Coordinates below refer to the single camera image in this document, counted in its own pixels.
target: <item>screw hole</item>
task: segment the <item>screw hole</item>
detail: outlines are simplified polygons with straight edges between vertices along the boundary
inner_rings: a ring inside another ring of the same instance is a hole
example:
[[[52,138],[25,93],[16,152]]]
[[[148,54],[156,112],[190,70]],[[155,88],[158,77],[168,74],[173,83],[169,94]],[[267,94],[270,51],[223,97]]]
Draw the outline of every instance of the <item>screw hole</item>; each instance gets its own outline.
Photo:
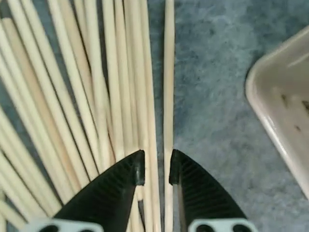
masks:
[[[39,232],[58,232],[59,228],[56,225],[48,225],[41,229]]]
[[[233,232],[251,232],[251,230],[244,225],[235,225],[233,227]]]
[[[214,232],[214,229],[209,225],[200,225],[197,232]]]

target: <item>white bin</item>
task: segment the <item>white bin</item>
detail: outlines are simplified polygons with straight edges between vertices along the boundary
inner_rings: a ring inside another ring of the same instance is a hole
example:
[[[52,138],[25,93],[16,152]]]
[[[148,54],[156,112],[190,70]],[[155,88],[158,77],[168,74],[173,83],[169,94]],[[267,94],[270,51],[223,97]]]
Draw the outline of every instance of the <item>white bin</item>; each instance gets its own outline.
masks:
[[[246,95],[309,199],[309,26],[255,63]]]

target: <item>gray carpet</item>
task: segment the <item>gray carpet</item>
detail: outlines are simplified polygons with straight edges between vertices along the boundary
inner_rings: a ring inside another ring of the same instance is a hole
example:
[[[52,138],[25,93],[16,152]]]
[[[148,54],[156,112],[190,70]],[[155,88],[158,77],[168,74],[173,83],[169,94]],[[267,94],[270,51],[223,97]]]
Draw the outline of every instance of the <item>gray carpet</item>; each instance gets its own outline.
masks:
[[[34,2],[61,61],[45,1]],[[162,178],[164,1],[149,0],[149,11]],[[309,24],[308,12],[305,0],[175,2],[174,146],[217,178],[263,232],[309,231],[309,204],[249,106],[245,78],[259,57]],[[0,102],[33,150],[2,89]]]

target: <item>bamboo skewer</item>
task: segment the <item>bamboo skewer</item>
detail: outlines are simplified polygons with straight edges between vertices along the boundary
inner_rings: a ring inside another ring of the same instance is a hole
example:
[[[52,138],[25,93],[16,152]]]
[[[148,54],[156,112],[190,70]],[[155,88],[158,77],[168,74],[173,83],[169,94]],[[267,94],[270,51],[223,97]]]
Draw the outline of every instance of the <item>bamboo skewer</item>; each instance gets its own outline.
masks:
[[[1,231],[6,231],[5,219],[18,230],[23,229],[26,225],[25,220],[3,200],[0,200],[0,218],[3,218],[4,221],[4,224],[0,224]]]
[[[81,31],[81,35],[84,42],[84,47],[86,48],[86,52],[88,54],[88,57],[90,57],[89,54],[89,39],[87,34],[87,20],[86,20],[86,12],[85,12],[85,2],[84,0],[74,0],[74,7],[77,15],[77,21],[79,25],[79,29]]]
[[[165,232],[173,231],[173,187],[169,184],[170,159],[173,151],[175,16],[174,0],[165,2],[164,30],[164,187]]]
[[[5,72],[8,72],[8,71],[2,70],[3,67],[1,65],[1,61],[4,62],[3,58],[0,56],[0,76],[2,77],[2,80],[4,78],[11,78],[10,76],[8,76],[8,77],[5,76]],[[49,157],[46,157],[45,154],[44,154],[45,151],[44,151],[44,148],[43,148],[43,145],[42,145],[42,141],[40,140],[40,137],[37,134],[37,131],[34,128],[32,122],[31,122],[31,120],[28,116],[28,113],[27,113],[27,110],[25,108],[24,103],[22,102],[20,96],[18,95],[17,90],[15,89],[14,86],[11,85],[11,83],[9,83],[9,82],[7,82],[7,83],[3,82],[3,83],[6,86],[7,90],[9,91],[9,94],[10,94],[12,100],[13,100],[13,103],[16,106],[17,112],[18,112],[21,120],[23,121],[23,123],[24,123],[24,125],[25,125],[35,147],[37,148],[39,156],[42,159],[43,164],[45,165],[45,168],[46,168],[48,174],[50,175],[50,177],[51,177],[51,179],[52,179],[52,181],[55,185],[55,188],[60,190],[59,195],[60,195],[61,199],[63,199],[63,193],[61,191],[62,188],[60,186],[60,182],[58,180],[58,177],[57,177],[56,173],[54,173],[54,169],[51,166]]]
[[[89,179],[87,175],[85,174],[83,164],[80,160],[79,152],[76,148],[71,131],[63,115],[61,106],[58,102],[56,93],[54,92],[52,83],[50,82],[49,75],[45,69],[40,52],[31,34],[31,29],[29,28],[28,21],[24,15],[22,6],[20,5],[18,1],[15,1],[15,0],[8,0],[8,3],[10,5],[13,16],[15,17],[15,21],[17,23],[21,37],[23,38],[23,42],[25,44],[29,58],[32,62],[33,68],[41,84],[41,88],[45,95],[45,99],[54,117],[55,123],[60,132],[60,135],[62,136],[62,140],[66,146],[68,154],[70,155],[71,162],[74,168],[78,169],[76,174],[80,180],[81,186],[83,187],[87,183],[89,183]],[[57,168],[59,169],[61,168],[63,170],[63,167],[61,164],[58,165]],[[71,197],[72,197],[72,194],[68,193],[67,200],[69,200]]]
[[[23,176],[29,189],[35,191],[28,182],[33,182],[40,189],[43,196],[49,203],[52,212],[55,213],[61,208],[61,204],[54,195],[52,189],[46,182],[38,166],[35,164],[31,154],[29,154],[25,145],[20,140],[17,132],[14,130],[9,119],[0,107],[0,148],[6,154],[8,160],[12,163],[20,176]]]
[[[102,173],[108,169],[112,162],[109,149],[109,136],[107,130],[106,121],[106,106],[103,99],[107,95],[107,87],[105,84],[105,78],[102,70],[101,49],[98,30],[98,13],[97,13],[97,1],[87,0],[85,2],[86,17],[88,23],[88,35],[89,35],[89,54],[90,54],[90,67],[94,86],[95,95],[95,107],[96,107],[96,119],[99,138],[100,153],[98,160],[98,169]]]
[[[0,188],[0,203],[5,201],[5,195],[2,191],[2,189]],[[0,205],[0,231],[6,231],[6,218],[4,216],[3,213],[1,213],[1,210],[3,210],[3,208]]]
[[[45,154],[45,156],[48,156],[49,158],[49,161],[46,162],[46,166],[48,166],[48,168],[50,169],[50,172],[51,171],[55,172],[55,174],[53,174],[55,179],[57,179],[55,182],[59,183],[59,185],[57,186],[58,187],[57,190],[62,200],[66,202],[73,195],[70,182],[61,165],[61,162],[55,151],[54,146],[49,140],[46,128],[43,125],[40,114],[37,111],[36,105],[31,97],[31,93],[27,87],[27,84],[25,83],[24,77],[19,69],[17,61],[14,58],[13,52],[10,48],[9,42],[4,33],[2,24],[0,24],[0,48],[1,48],[2,53],[6,57],[6,63],[9,65],[10,71],[13,74],[11,75],[10,72],[7,70],[7,68],[4,65],[5,61],[3,60],[2,56],[0,56],[0,75],[2,77],[2,80],[4,84],[6,85],[6,88],[11,98],[13,99],[13,101],[14,99],[16,99],[15,103],[18,102],[17,104],[23,105],[24,102],[27,102],[26,111],[28,112],[28,115],[31,115],[31,118],[33,120],[32,123],[34,124],[36,131],[38,133],[37,135],[39,135],[40,137],[39,139],[43,141],[45,149],[46,151],[48,151]],[[20,106],[20,108],[18,109],[19,114],[23,114],[21,113],[22,108],[24,108],[24,106]]]
[[[13,167],[7,161],[2,151],[0,151],[0,170],[1,175],[5,178],[5,182],[10,185],[9,188],[14,189],[17,195],[20,198],[23,198],[25,205],[28,207],[29,211],[33,214],[33,216],[46,217],[46,213],[41,209],[40,205],[33,198],[27,187],[23,184],[23,181],[19,178]],[[3,186],[4,191],[8,188],[7,186],[5,186],[6,184],[3,183],[3,180],[1,178],[0,185]]]
[[[5,136],[4,136],[4,132],[2,131],[2,129],[0,128],[0,138],[4,140],[1,140],[1,148],[3,149],[3,151],[5,150],[9,150],[8,146],[14,146],[12,144],[4,144],[7,143],[8,141],[6,140]],[[27,185],[27,187],[29,188],[29,190],[32,192],[33,196],[40,202],[40,205],[42,206],[42,208],[45,210],[45,212],[48,214],[48,216],[53,216],[54,215],[54,211],[52,210],[48,199],[45,198],[45,196],[43,195],[43,193],[41,192],[40,188],[38,187],[38,185],[36,184],[36,182],[33,181],[32,176],[28,173],[27,171],[27,167],[25,167],[25,164],[23,164],[21,162],[21,160],[18,159],[17,155],[12,155],[12,153],[6,153],[6,156],[8,157],[8,159],[10,160],[10,162],[12,163],[12,165],[15,167],[16,171],[18,172],[18,174],[20,176],[22,176],[25,184]]]
[[[142,34],[141,34],[141,18],[140,5],[138,0],[131,0],[130,17],[134,55],[134,75],[135,75],[135,91],[138,105],[138,122],[139,122],[139,143],[141,148],[145,151],[145,185],[144,185],[144,213],[146,231],[153,231],[153,215],[152,215],[152,190],[151,182],[151,166],[149,157],[149,138],[148,138],[148,118],[147,118],[147,100],[146,100],[146,83],[145,83],[145,69],[143,58]]]
[[[58,36],[60,49],[62,51],[64,62],[67,66],[70,82],[79,108],[79,112],[82,117],[82,121],[84,123],[92,154],[94,158],[96,158],[98,157],[97,131],[92,118],[91,109],[89,108],[87,97],[84,92],[83,84],[81,82],[81,76],[79,74],[78,67],[74,59],[74,53],[69,42],[58,0],[49,0],[48,4]]]
[[[12,188],[6,177],[0,172],[0,184],[4,191],[4,193],[10,198],[12,203],[18,208],[21,215],[27,220],[31,221],[32,219],[35,219],[35,216],[33,213],[28,209],[28,207],[25,205],[25,202],[23,199],[20,198],[20,196],[15,192],[15,190]]]
[[[135,97],[135,84],[134,84],[134,72],[133,72],[133,53],[131,47],[131,27],[130,27],[130,4],[129,1],[124,1],[125,6],[125,20],[126,20],[126,43],[127,43],[127,60],[128,60],[128,74],[129,74],[129,87],[130,87],[130,105],[132,113],[132,138],[133,138],[133,148],[138,150],[139,147],[139,138],[138,138],[138,120],[137,120],[137,104]],[[137,186],[136,193],[139,201],[143,199],[143,187]]]
[[[65,16],[65,28],[68,33],[68,38],[70,40],[70,44],[75,55],[76,64],[81,76],[82,84],[84,86],[84,91],[86,93],[86,98],[89,103],[89,108],[92,112],[93,117],[95,117],[92,78],[88,65],[87,55],[84,50],[83,41],[78,30],[74,12],[69,0],[60,0],[58,1],[58,3],[63,17]]]
[[[46,64],[46,67],[48,69],[49,75],[51,77],[51,80],[53,82],[53,85],[56,89],[59,101],[62,105],[63,111],[67,117],[67,121],[70,125],[70,129],[72,131],[72,134],[75,138],[76,144],[79,148],[82,160],[84,162],[85,168],[87,170],[87,173],[90,177],[90,180],[93,180],[94,178],[97,177],[98,172],[95,166],[95,163],[93,161],[92,158],[92,154],[90,151],[90,148],[88,146],[88,142],[86,139],[86,136],[84,134],[83,128],[79,122],[78,116],[76,114],[76,111],[74,109],[72,100],[69,96],[68,90],[66,88],[66,85],[64,83],[64,80],[61,76],[59,67],[57,65],[56,62],[56,58],[55,55],[52,51],[51,45],[49,44],[49,41],[47,39],[47,36],[45,34],[44,28],[42,26],[42,23],[40,22],[39,16],[34,8],[34,5],[32,3],[31,0],[21,0],[23,3],[23,7],[25,9],[25,12],[28,16],[30,25],[33,29],[33,33],[34,36],[37,40],[38,43],[38,47],[41,51],[43,60]],[[16,18],[20,18],[22,17],[20,20],[17,21],[21,21],[20,25],[19,25],[19,30],[23,30],[25,22],[23,22],[22,20],[26,20],[22,7],[20,4],[18,4],[18,1],[12,1],[12,9],[15,9],[15,15]],[[28,43],[29,40],[31,41],[31,43],[34,43],[34,38],[32,36],[32,34],[29,34],[28,31],[24,31],[25,33],[25,38],[29,38],[27,40],[24,39],[24,43]],[[44,94],[47,96],[46,99],[48,100],[48,94],[45,93],[44,89],[43,89]],[[81,183],[82,187],[84,187],[87,182]]]
[[[152,176],[152,192],[153,192],[153,218],[154,231],[161,231],[161,212],[160,212],[160,192],[159,192],[159,173],[158,159],[156,149],[156,131],[155,131],[155,99],[154,99],[154,83],[152,73],[151,48],[150,48],[150,33],[149,33],[149,18],[147,0],[140,1],[142,35],[144,46],[144,65],[146,77],[147,91],[147,111],[148,111],[148,133],[149,133],[149,151],[151,162]]]
[[[131,114],[131,101],[130,101],[130,86],[128,76],[128,63],[126,52],[126,30],[124,19],[124,6],[122,0],[115,1],[115,28],[116,28],[116,44],[117,44],[117,58],[118,58],[118,71],[119,71],[119,86],[121,96],[121,113],[124,129],[124,148],[125,155],[129,155],[135,151],[133,144],[133,128],[132,128],[132,114]],[[133,198],[131,207],[131,228],[134,232],[140,231],[140,214],[138,199],[136,194]]]
[[[60,134],[56,129],[56,124],[47,106],[44,94],[42,93],[42,90],[36,78],[36,74],[27,56],[27,52],[25,51],[23,44],[19,38],[14,23],[12,19],[6,18],[2,20],[2,24],[5,28],[6,34],[11,43],[15,57],[18,60],[20,68],[24,74],[29,90],[32,93],[36,105],[38,106],[38,110],[41,115],[44,115],[44,117],[42,117],[42,120],[44,121],[44,124],[49,132],[50,138],[55,146],[57,153],[59,154],[61,163],[68,174],[68,178],[72,184],[74,192],[78,192],[81,189],[81,185],[77,179],[75,170],[73,169],[73,165],[66,151],[66,148],[61,140]]]
[[[123,141],[123,126],[121,119],[121,102],[120,102],[120,90],[119,90],[119,75],[118,75],[113,0],[104,0],[102,8],[103,8],[109,89],[111,99],[114,152],[116,156],[116,161],[119,161],[125,157],[125,153],[124,153],[124,141]]]

